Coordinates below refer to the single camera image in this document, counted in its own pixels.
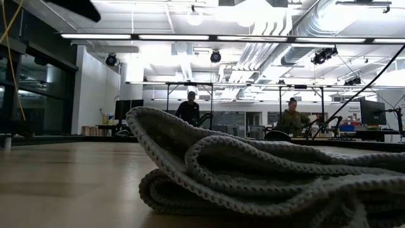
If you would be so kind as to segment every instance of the yellow cable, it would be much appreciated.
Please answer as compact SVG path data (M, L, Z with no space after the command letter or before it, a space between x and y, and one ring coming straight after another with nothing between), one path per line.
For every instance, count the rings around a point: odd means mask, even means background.
M14 23L14 21L15 21L15 18L17 17L18 13L19 13L20 10L21 10L21 7L23 6L23 2L24 2L24 0L21 0L21 1L20 1L20 5L18 5L18 8L17 8L17 10L15 11L15 14L14 14L13 18L11 19L10 24L9 24L8 26L4 25L5 28L6 28L6 30L4 31L3 36L0 38L0 44L2 43L3 39L6 37L6 34L8 33L8 31L9 31L10 28L11 28L11 26L13 25L13 23Z
M11 25L12 25L12 23L13 23L13 20L15 19L15 16L18 14L18 12L19 12L19 10L21 9L21 7L19 7L19 8L17 9L17 11L16 11L16 13L15 13L13 19L11 20L10 24L9 24L8 27L7 27L6 10L5 10L5 8L4 8L4 2L3 2L3 4L2 4L1 6L2 6L2 9L3 9L4 27L7 28L7 29L4 31L4 35L6 36L6 41L7 41L8 57L9 57L10 66L11 66L11 73L13 74L14 90L15 90L15 94L16 94L16 96L17 96L18 104L20 105L21 113L22 113L22 115L23 115L23 120L25 121L25 114L24 114L23 106L21 105L21 100L20 100L20 97L18 96L17 82L16 82L16 79L15 79L15 72L14 72L14 66L13 66L13 59L11 58L11 49L10 49L10 44L9 44L9 41L8 41L8 30L9 30L9 28L11 28Z

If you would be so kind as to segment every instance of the wooden table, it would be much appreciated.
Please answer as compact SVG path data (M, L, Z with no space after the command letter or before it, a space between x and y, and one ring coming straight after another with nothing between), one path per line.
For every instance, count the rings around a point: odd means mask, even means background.
M353 149L322 149L353 152ZM11 150L11 153L0 156L1 227L223 228L269 225L268 220L257 218L153 213L139 198L138 184L156 166L137 143L77 142L20 146Z

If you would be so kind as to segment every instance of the black speaker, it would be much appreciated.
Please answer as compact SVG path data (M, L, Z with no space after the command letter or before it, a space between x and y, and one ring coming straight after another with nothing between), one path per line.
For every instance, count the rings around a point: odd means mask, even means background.
M109 54L108 57L106 58L106 64L107 66L114 67L118 63L118 60L116 59L116 54Z
M221 61L221 54L219 51L213 51L210 58L212 63L219 63Z

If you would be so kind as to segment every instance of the gray knit blanket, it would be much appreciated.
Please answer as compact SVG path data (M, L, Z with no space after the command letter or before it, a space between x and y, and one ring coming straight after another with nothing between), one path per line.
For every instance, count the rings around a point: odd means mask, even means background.
M341 155L195 128L142 107L127 123L158 166L139 184L155 212L279 219L287 226L405 223L405 153Z

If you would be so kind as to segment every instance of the computer monitor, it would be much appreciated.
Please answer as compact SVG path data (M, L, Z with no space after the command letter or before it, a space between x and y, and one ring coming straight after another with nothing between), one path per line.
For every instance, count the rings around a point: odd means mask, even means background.
M143 99L137 99L137 100L126 100L126 101L116 101L115 102L115 116L114 119L116 120L124 120L125 115L131 108L139 107L139 106L144 106L144 100Z
M386 125L385 105L381 102L360 100L361 123L366 125Z

